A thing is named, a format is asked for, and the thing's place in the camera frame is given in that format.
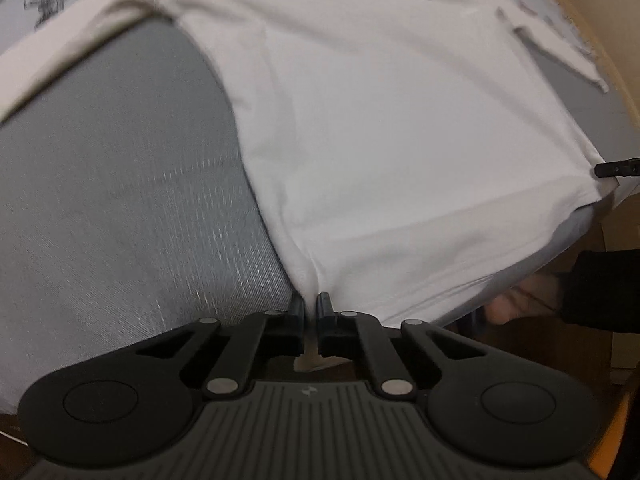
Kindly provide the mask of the person's hand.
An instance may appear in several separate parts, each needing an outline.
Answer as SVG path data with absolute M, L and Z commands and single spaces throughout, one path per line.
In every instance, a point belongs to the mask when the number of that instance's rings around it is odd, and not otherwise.
M 533 274 L 484 307 L 487 321 L 504 325 L 518 318 L 551 316 L 558 312 L 561 283 L 556 275 Z

